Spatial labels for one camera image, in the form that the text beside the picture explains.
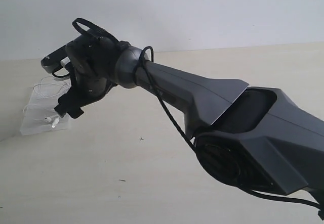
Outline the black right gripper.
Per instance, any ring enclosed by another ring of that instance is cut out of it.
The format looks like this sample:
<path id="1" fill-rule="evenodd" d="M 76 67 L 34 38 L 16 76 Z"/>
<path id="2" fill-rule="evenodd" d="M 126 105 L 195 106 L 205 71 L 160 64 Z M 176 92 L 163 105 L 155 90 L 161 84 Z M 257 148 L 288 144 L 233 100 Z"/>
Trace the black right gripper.
<path id="1" fill-rule="evenodd" d="M 97 73 L 92 66 L 72 66 L 71 87 L 67 93 L 58 98 L 55 112 L 62 118 L 68 114 L 71 118 L 77 119 L 84 113 L 81 107 L 103 99 L 117 84 Z"/>

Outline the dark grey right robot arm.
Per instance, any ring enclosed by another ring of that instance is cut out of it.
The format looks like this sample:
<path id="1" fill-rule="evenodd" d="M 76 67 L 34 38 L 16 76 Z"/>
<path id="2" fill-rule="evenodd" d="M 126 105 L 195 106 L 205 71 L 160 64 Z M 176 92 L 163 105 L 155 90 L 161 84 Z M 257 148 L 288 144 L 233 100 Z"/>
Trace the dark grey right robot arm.
<path id="1" fill-rule="evenodd" d="M 63 49 L 73 74 L 60 114 L 78 118 L 112 87 L 138 86 L 183 113 L 185 136 L 216 180 L 247 191 L 323 195 L 323 121 L 282 90 L 160 65 L 145 50 L 104 37 L 77 38 Z"/>

